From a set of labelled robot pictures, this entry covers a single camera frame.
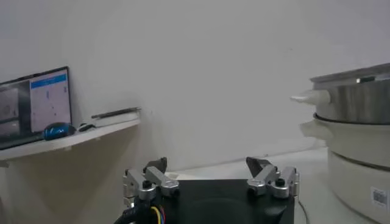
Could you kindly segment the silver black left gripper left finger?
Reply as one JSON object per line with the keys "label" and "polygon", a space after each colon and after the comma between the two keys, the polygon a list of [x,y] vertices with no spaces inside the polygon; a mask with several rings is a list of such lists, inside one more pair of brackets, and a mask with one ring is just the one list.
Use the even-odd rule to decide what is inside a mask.
{"label": "silver black left gripper left finger", "polygon": [[165,175],[167,166],[167,157],[162,157],[149,161],[142,172],[126,169],[122,177],[123,197],[125,199],[138,197],[142,201],[152,201],[157,198],[158,192],[163,197],[178,197],[180,184]]}

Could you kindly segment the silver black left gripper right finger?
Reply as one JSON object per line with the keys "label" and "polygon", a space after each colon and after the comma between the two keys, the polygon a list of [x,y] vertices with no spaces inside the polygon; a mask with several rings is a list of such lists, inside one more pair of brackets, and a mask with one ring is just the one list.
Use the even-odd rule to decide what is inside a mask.
{"label": "silver black left gripper right finger", "polygon": [[266,159],[247,157],[246,164],[252,175],[247,180],[248,191],[256,196],[270,193],[274,198],[299,196],[300,174],[295,167],[280,170]]}

